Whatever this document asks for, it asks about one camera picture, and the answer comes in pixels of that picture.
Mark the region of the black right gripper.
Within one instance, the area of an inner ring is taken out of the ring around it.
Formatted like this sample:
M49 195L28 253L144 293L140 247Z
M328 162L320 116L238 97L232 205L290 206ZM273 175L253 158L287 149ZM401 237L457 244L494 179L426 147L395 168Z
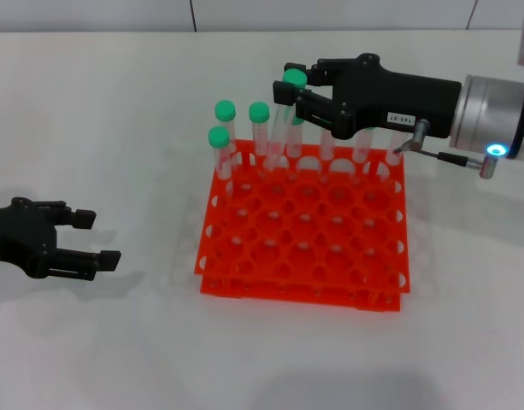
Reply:
M462 90L457 81L389 71L369 53L319 59L311 67L287 62L284 69L304 74L307 85L331 85L333 100L273 82L274 102L293 107L297 118L332 129L333 136L342 140L372 127L412 132L418 120L428 122L429 137L447 138Z

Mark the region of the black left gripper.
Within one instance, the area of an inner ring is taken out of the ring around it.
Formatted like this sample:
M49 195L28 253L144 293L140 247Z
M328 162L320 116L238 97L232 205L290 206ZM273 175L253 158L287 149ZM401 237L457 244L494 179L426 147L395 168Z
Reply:
M98 272L114 272L120 251L56 251L56 226L91 229L96 217L91 210L73 211L64 201L15 197L0 208L0 261L19 267L30 278L92 281Z

